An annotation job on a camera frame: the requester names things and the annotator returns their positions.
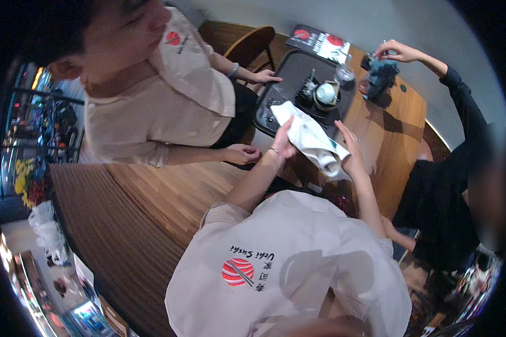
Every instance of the white towel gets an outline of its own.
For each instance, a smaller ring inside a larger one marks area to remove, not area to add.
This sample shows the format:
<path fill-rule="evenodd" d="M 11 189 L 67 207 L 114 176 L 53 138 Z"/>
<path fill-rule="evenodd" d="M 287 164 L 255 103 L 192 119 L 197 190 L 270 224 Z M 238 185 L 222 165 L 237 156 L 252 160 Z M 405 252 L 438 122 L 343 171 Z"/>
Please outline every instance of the white towel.
<path fill-rule="evenodd" d="M 272 105 L 271 109 L 279 125 L 285 124 L 290 116 L 294 115 L 294 121 L 288 132 L 290 142 L 309 158 L 328 180 L 350 180 L 341 168 L 341 161 L 349 155 L 349 152 L 329 138 L 313 118 L 296 108 L 290 101 Z"/>

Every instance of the menu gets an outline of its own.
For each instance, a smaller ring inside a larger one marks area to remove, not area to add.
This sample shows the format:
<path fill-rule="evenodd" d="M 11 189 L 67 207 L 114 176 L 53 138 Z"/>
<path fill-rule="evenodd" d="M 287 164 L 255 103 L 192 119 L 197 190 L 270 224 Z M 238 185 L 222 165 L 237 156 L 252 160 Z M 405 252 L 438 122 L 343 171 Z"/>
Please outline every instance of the menu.
<path fill-rule="evenodd" d="M 302 24 L 296 25 L 285 44 L 336 63 L 345 63 L 351 48 L 338 37 Z"/>

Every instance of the black shirt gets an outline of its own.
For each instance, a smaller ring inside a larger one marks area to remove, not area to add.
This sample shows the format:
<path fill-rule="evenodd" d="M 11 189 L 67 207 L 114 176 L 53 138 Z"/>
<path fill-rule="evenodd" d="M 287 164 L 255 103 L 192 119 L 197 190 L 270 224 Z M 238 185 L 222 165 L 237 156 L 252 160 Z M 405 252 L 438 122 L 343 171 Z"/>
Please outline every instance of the black shirt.
<path fill-rule="evenodd" d="M 416 162 L 393 224 L 420 229 L 413 251 L 417 259 L 454 271 L 480 243 L 462 193 L 467 189 L 471 149 L 486 121 L 457 71 L 448 66 L 440 83 L 450 91 L 463 124 L 465 142 L 444 161 Z"/>

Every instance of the man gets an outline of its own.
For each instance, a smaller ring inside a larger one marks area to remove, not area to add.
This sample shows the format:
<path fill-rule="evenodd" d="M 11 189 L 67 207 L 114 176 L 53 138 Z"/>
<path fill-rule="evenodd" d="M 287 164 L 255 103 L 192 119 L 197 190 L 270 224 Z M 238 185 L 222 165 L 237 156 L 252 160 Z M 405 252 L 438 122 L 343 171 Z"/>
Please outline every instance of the man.
<path fill-rule="evenodd" d="M 442 162 L 418 160 L 403 192 L 393 225 L 383 219 L 388 237 L 419 260 L 455 271 L 480 240 L 493 251 L 506 245 L 506 129 L 487 125 L 459 74 L 445 63 L 391 40 L 379 59 L 419 61 L 446 85 L 457 108 L 465 142 Z M 418 228 L 418 240 L 396 227 Z"/>
<path fill-rule="evenodd" d="M 53 78 L 80 78 L 85 128 L 96 155 L 161 167 L 202 161 L 256 162 L 236 144 L 257 96 L 227 76 L 281 81 L 239 67 L 204 43 L 161 0 L 52 2 L 24 54 Z"/>
<path fill-rule="evenodd" d="M 288 190 L 259 205 L 296 154 L 287 136 L 291 122 L 279 128 L 243 181 L 210 208 L 178 263 L 165 297 L 178 336 L 356 336 L 367 330 L 364 323 L 374 336 L 405 333 L 407 286 L 392 259 L 356 136 L 341 122 L 336 126 L 350 153 L 342 168 L 356 187 L 360 219 L 347 218 L 325 199 Z"/>

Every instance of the beige shirt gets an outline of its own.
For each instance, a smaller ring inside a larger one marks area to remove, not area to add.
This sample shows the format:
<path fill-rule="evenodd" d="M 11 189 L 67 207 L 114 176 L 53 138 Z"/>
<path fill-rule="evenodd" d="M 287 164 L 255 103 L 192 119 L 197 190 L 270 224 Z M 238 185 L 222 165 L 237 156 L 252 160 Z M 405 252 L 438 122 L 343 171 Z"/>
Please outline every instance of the beige shirt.
<path fill-rule="evenodd" d="M 158 75 L 116 97 L 86 98 L 86 136 L 107 161 L 161 167 L 168 144 L 209 147 L 235 115 L 232 82 L 210 65 L 214 50 L 179 10 L 166 8 L 171 19 L 149 58 Z"/>
<path fill-rule="evenodd" d="M 315 319 L 328 290 L 376 337 L 411 314 L 390 239 L 306 193 L 274 194 L 252 214 L 216 203 L 176 266 L 165 305 L 177 336 L 281 336 Z"/>

